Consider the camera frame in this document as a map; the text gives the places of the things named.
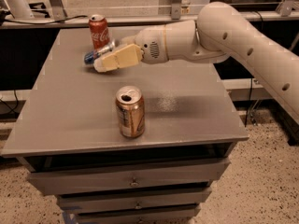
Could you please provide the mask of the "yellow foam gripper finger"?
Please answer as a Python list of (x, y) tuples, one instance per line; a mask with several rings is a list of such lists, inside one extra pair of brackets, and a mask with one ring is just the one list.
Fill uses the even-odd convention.
[(138, 65), (143, 58), (142, 49), (136, 44), (120, 45), (97, 58), (94, 69), (99, 73)]
[(135, 43), (134, 35), (123, 37), (120, 42), (121, 45), (130, 45), (130, 44), (134, 44), (134, 43)]

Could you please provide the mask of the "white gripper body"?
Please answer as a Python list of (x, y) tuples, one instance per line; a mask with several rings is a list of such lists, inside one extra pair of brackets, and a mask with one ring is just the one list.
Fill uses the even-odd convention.
[(168, 61), (164, 38), (164, 25), (151, 26), (136, 35), (135, 43), (143, 51), (144, 63), (155, 64)]

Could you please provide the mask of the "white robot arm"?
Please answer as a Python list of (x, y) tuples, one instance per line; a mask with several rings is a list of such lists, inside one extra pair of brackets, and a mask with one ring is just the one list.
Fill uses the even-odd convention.
[(139, 63), (184, 60), (241, 63), (295, 120), (299, 121), (299, 57), (252, 26), (222, 2), (205, 5), (197, 20), (151, 26), (110, 42), (93, 54), (99, 73)]

